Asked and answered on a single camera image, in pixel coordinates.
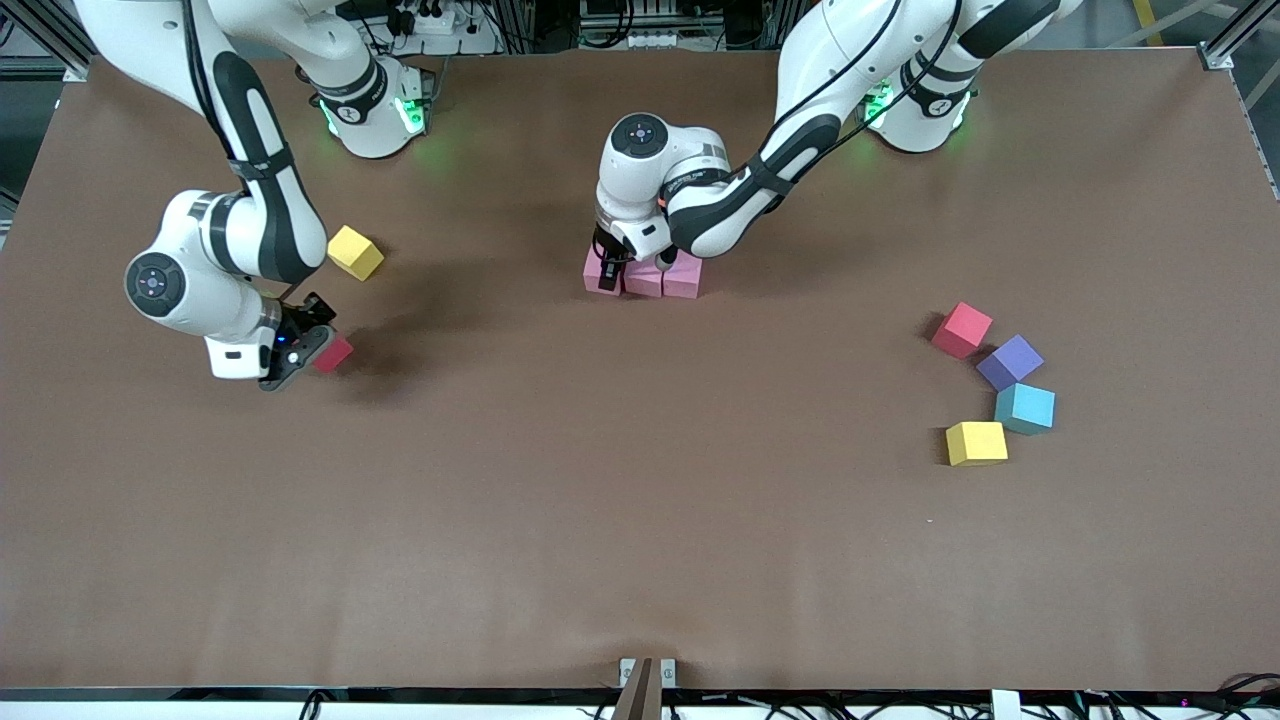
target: foam block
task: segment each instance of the foam block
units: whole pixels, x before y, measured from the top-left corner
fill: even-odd
[[[360,282],[369,279],[384,260],[372,241],[347,225],[329,241],[329,259]]]
[[[1038,436],[1053,427],[1053,393],[1014,383],[996,396],[996,421],[1024,436]]]
[[[622,291],[645,297],[662,297],[662,270],[653,259],[627,263],[622,272]]]
[[[703,259],[681,251],[676,264],[662,274],[662,293],[667,297],[698,297],[698,287],[703,281]]]
[[[960,423],[947,429],[952,466],[995,465],[1009,460],[1005,427],[1000,423]]]
[[[1023,382],[1023,378],[1043,364],[1044,359],[1036,352],[1030,343],[1023,336],[1015,334],[982,363],[978,363],[978,372],[998,392],[1014,383]]]
[[[586,264],[582,265],[582,284],[589,292],[599,292],[602,295],[622,295],[622,268],[620,265],[612,265],[617,277],[612,278],[613,284],[607,288],[600,287],[600,256],[595,254],[594,247],[586,249]]]
[[[347,342],[347,338],[338,336],[333,338],[329,347],[324,348],[324,352],[316,355],[315,360],[311,361],[311,366],[321,373],[332,373],[338,369],[338,365],[347,359],[348,355],[355,348]]]
[[[957,302],[933,333],[933,345],[952,357],[964,360],[973,355],[991,328],[991,318],[968,302]]]

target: black cable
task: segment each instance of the black cable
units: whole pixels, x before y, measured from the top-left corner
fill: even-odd
[[[218,120],[214,97],[209,91],[209,77],[205,74],[205,60],[200,54],[200,36],[196,31],[196,14],[192,10],[191,0],[182,0],[182,26],[183,36],[187,41],[187,72],[191,74],[191,85],[196,91],[196,104],[200,105],[200,111],[204,113],[205,120],[214,131],[214,135],[218,136],[218,142],[223,146],[227,159],[233,160],[236,159],[236,152],[232,151],[232,143],[227,140],[221,122]],[[241,188],[248,193],[248,183],[244,178],[239,178],[239,181]]]
[[[372,46],[374,53],[378,53],[379,55],[389,54],[390,46],[383,42],[381,40],[378,40],[378,36],[374,35],[374,28],[369,27],[369,20],[365,19],[365,13],[364,10],[360,9],[360,0],[355,0],[353,3],[351,3],[351,9],[355,10],[356,17],[360,18],[360,24],[365,26],[365,32],[369,33],[369,45]]]
[[[506,47],[503,49],[504,53],[507,55],[511,55],[512,54],[511,53],[512,45],[515,45],[517,47],[517,50],[524,51],[524,46],[527,42],[527,40],[525,40],[524,37],[521,37],[518,35],[512,35],[512,33],[507,32],[507,28],[502,27],[502,24],[498,23],[498,18],[493,17],[493,13],[489,12],[489,5],[486,5],[485,3],[479,3],[479,5],[480,5],[480,9],[484,12],[484,15],[486,18],[489,18],[489,24],[493,26],[494,37],[498,37],[497,33],[499,33],[499,32],[502,33],[502,40],[503,40],[503,44],[506,45]]]
[[[800,720],[795,715],[791,715],[790,712],[787,712],[786,710],[782,710],[781,707],[778,707],[776,705],[769,708],[769,714],[764,716],[764,720],[772,720],[772,717],[774,715],[781,715],[783,717],[790,717],[790,720]]]
[[[588,47],[595,47],[596,50],[608,50],[621,44],[623,40],[631,35],[631,28],[635,26],[636,19],[636,5],[635,0],[627,0],[626,8],[618,10],[618,28],[613,31],[613,36],[604,42],[591,42],[582,37],[581,31],[579,32],[579,42],[586,45]],[[623,28],[623,20],[626,20],[626,27]]]
[[[4,47],[9,42],[13,37],[13,31],[18,27],[18,23],[5,15],[0,15],[0,29],[5,29],[6,27],[9,28],[9,32],[5,33],[4,40],[0,40],[0,47]]]
[[[906,87],[902,88],[901,94],[899,94],[896,97],[893,97],[893,100],[890,100],[888,105],[884,105],[883,108],[881,108],[879,110],[877,110],[876,113],[873,113],[869,118],[865,118],[863,122],[858,123],[858,126],[854,127],[854,129],[849,131],[847,135],[845,135],[844,137],[841,137],[840,140],[837,140],[835,143],[832,143],[831,147],[823,150],[822,152],[818,152],[818,156],[814,158],[812,163],[809,163],[810,167],[814,165],[814,164],[817,164],[818,161],[820,161],[827,155],[831,155],[832,152],[835,152],[836,149],[838,149],[841,145],[844,145],[844,143],[849,142],[850,140],[852,140],[854,136],[856,136],[858,133],[860,133],[864,129],[869,128],[870,124],[874,123],[881,115],[883,115],[884,113],[888,113],[890,110],[892,110],[893,105],[897,105],[899,102],[902,101],[904,97],[908,97],[909,95],[911,95],[911,91],[914,91],[915,87],[918,85],[920,85],[920,81],[923,81],[929,74],[929,72],[933,69],[933,67],[938,64],[938,60],[942,58],[942,53],[946,51],[947,44],[951,40],[951,36],[956,31],[956,26],[960,24],[960,9],[961,9],[961,6],[963,6],[963,1],[961,0],[956,0],[955,10],[952,10],[952,13],[951,13],[951,22],[947,23],[947,32],[946,32],[946,35],[942,36],[942,41],[938,42],[937,51],[934,51],[933,56],[929,58],[929,61],[924,67],[920,68],[920,74],[915,76],[915,78]]]
[[[311,693],[307,694],[306,702],[302,703],[302,712],[298,714],[298,720],[316,720],[316,717],[320,717],[320,703],[326,700],[333,702],[338,698],[335,698],[329,691],[311,691]]]
[[[1243,689],[1243,688],[1247,688],[1247,687],[1252,685],[1253,683],[1261,683],[1262,680],[1280,680],[1280,674],[1276,674],[1276,673],[1258,673],[1257,675],[1249,675],[1248,678],[1244,678],[1240,682],[1231,683],[1230,685],[1225,685],[1225,687],[1219,688],[1216,694],[1219,697],[1226,696],[1226,694],[1231,694],[1231,693],[1234,693],[1234,692],[1236,692],[1239,689]]]
[[[806,95],[804,97],[804,100],[800,100],[799,102],[796,102],[795,105],[792,105],[790,110],[787,110],[786,113],[782,113],[782,115],[780,115],[778,119],[773,122],[773,126],[769,127],[769,132],[764,133],[764,141],[760,142],[760,149],[756,150],[756,152],[763,152],[764,151],[764,146],[768,145],[769,140],[773,138],[773,133],[777,132],[778,128],[782,127],[782,123],[787,122],[787,119],[790,119],[791,115],[795,115],[796,113],[799,113],[805,105],[809,104],[810,100],[813,100],[814,97],[817,97],[818,95],[820,95],[823,91],[826,91],[828,87],[831,87],[832,85],[835,85],[836,81],[838,81],[840,78],[845,77],[845,74],[849,73],[849,70],[854,69],[858,65],[858,63],[863,61],[863,58],[865,58],[867,54],[872,51],[872,47],[874,47],[876,44],[879,42],[879,38],[886,32],[888,32],[888,26],[897,17],[897,10],[901,6],[902,6],[902,0],[893,0],[893,6],[890,8],[890,10],[888,10],[888,17],[884,18],[883,23],[881,23],[881,27],[876,31],[876,35],[873,35],[872,38],[869,41],[867,41],[867,45],[864,45],[863,49],[858,51],[858,55],[854,55],[852,60],[845,63],[845,67],[840,68],[838,70],[836,70],[835,74],[832,74],[829,78],[827,78],[826,81],[823,81],[823,83],[819,85],[813,92],[810,92],[809,95]],[[956,6],[957,8],[960,6],[959,1],[956,3]],[[943,42],[940,47],[946,47],[946,42]],[[744,163],[736,170],[733,170],[732,173],[730,173],[730,176],[736,176],[745,167],[746,167],[746,164]]]
[[[1147,710],[1146,707],[1138,705],[1137,702],[1132,702],[1132,701],[1125,700],[1124,696],[1121,696],[1120,693],[1108,692],[1107,696],[1108,697],[1115,697],[1120,702],[1128,705],[1129,707],[1133,707],[1134,710],[1137,710],[1138,712],[1140,712],[1142,715],[1144,715],[1147,717],[1147,720],[1161,720],[1155,712]]]

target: blue cube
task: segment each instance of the blue cube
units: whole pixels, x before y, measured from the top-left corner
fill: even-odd
[[[996,421],[1024,436],[1048,432],[1053,427],[1053,393],[1014,383],[996,396]]]
[[[1044,359],[1036,352],[1032,345],[1023,336],[1015,334],[986,360],[978,363],[978,372],[998,392],[1014,383],[1023,382],[1023,378],[1043,364]]]

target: brown table surface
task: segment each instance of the brown table surface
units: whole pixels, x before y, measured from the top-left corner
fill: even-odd
[[[367,283],[280,395],[120,290],[202,120],[97,65],[0,255],[0,683],[1212,688],[1280,665],[1280,242],[1231,81],[1190,50],[993,61],[938,152],[860,138],[696,301],[582,291],[622,114],[769,123],[773,55],[452,64],[349,156],[261,70]],[[965,300],[1047,357],[1059,427],[940,464],[993,395],[922,338]]]

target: red cube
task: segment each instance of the red cube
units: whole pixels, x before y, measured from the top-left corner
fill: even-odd
[[[347,338],[338,336],[333,338],[329,347],[324,348],[320,355],[316,355],[315,359],[311,360],[311,366],[325,374],[332,373],[338,369],[338,365],[342,364],[348,355],[351,355],[352,350],[355,348],[351,347]]]
[[[942,320],[938,332],[933,334],[933,345],[947,355],[964,360],[978,350],[988,328],[991,328],[991,318],[968,302],[959,302]]]

